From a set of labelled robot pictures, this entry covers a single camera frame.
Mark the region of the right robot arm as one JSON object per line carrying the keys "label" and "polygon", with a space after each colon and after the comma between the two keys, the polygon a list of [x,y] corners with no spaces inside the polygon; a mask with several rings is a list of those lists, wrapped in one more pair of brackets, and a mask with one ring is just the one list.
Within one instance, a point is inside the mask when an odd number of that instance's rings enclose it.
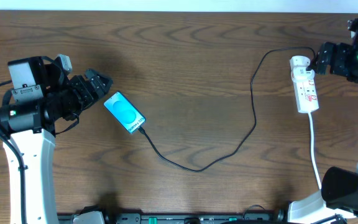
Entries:
{"label": "right robot arm", "polygon": [[[291,79],[300,113],[318,109],[314,76],[329,72],[358,84],[358,19],[348,22],[352,44],[325,42],[313,60],[304,56],[290,59]],[[330,167],[318,191],[289,205],[289,223],[340,223],[358,218],[358,164],[351,172]]]}

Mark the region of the Galaxy smartphone cyan screen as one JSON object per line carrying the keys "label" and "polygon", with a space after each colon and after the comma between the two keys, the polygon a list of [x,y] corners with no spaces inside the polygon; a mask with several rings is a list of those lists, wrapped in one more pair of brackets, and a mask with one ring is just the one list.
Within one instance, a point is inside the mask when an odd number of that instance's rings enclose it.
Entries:
{"label": "Galaxy smartphone cyan screen", "polygon": [[130,134],[146,122],[145,116],[120,91],[108,98],[104,107]]}

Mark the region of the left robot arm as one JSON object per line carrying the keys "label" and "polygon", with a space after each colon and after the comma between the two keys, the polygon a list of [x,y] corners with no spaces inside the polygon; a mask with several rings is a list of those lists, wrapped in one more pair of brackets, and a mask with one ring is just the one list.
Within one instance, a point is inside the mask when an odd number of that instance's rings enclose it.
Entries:
{"label": "left robot arm", "polygon": [[58,223],[53,185],[55,122],[71,121],[102,99],[113,80],[96,70],[69,78],[70,58],[36,56],[7,64],[13,88],[0,107],[9,167],[11,223]]}

